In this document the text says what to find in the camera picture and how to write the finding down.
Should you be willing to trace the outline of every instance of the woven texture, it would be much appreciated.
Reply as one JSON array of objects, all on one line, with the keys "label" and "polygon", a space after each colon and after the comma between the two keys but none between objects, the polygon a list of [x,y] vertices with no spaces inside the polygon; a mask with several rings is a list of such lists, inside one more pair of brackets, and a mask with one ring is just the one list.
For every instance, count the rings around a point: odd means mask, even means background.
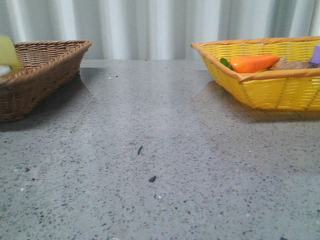
[{"label": "woven texture", "polygon": [[320,111],[320,68],[236,73],[219,62],[238,56],[274,54],[288,61],[311,59],[319,36],[192,43],[215,81],[252,108]]},{"label": "woven texture", "polygon": [[89,40],[15,42],[18,71],[0,77],[0,122],[22,119],[80,71]]}]

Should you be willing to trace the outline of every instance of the green leaf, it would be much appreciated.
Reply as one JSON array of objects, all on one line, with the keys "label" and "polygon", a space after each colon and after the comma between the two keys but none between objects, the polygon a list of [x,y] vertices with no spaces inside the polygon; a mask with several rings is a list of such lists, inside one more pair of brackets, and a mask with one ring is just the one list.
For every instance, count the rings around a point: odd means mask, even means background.
[{"label": "green leaf", "polygon": [[225,59],[225,58],[220,58],[220,63],[222,63],[223,65],[225,65],[228,69],[231,69],[231,65],[230,65],[230,63],[228,62],[228,60],[227,59]]}]

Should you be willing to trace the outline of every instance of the dark speck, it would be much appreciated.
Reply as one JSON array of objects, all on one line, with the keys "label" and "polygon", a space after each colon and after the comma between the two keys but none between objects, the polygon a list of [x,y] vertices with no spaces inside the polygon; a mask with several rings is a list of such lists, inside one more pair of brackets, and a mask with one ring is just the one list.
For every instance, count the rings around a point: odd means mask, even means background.
[{"label": "dark speck", "polygon": [[138,149],[138,155],[140,155],[142,148],[143,148],[143,146],[141,145],[141,147],[139,147],[139,149]]},{"label": "dark speck", "polygon": [[156,178],[157,178],[157,176],[151,177],[151,178],[149,179],[149,182],[150,182],[150,183],[153,183],[153,182],[156,180]]}]

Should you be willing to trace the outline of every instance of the basket rim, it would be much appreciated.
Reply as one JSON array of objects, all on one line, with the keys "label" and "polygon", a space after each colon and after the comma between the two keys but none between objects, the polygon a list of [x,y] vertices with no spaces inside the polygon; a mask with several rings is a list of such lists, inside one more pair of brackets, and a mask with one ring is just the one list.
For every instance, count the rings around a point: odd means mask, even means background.
[{"label": "basket rim", "polygon": [[48,70],[56,67],[57,65],[66,62],[72,59],[74,56],[79,53],[86,52],[89,47],[92,45],[90,40],[44,40],[44,41],[21,41],[14,42],[14,46],[31,46],[31,45],[63,45],[63,44],[79,44],[77,48],[71,49],[70,51],[65,52],[62,55],[58,55],[54,59],[44,62],[35,67],[22,67],[18,71],[10,72],[9,74],[0,76],[0,85],[10,86],[11,84],[17,84],[26,82],[38,75],[41,75]]},{"label": "basket rim", "polygon": [[223,73],[236,79],[239,83],[250,80],[269,80],[281,78],[303,78],[303,77],[320,77],[320,68],[308,69],[286,69],[272,70],[255,73],[237,73],[224,66],[219,60],[204,50],[202,47],[207,45],[232,45],[232,44],[276,44],[284,42],[310,42],[320,40],[320,36],[301,36],[301,37],[269,37],[269,38],[248,38],[248,39],[232,39],[218,40],[210,42],[193,42],[191,47],[196,49],[199,54],[208,62],[215,65]]}]

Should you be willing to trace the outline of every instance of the speckled granite surface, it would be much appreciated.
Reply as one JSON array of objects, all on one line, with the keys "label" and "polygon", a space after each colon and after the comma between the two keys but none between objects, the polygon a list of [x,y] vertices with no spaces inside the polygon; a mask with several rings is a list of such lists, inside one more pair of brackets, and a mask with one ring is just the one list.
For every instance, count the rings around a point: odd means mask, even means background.
[{"label": "speckled granite surface", "polygon": [[82,66],[0,124],[1,240],[320,239],[320,116],[251,111],[200,60]]}]

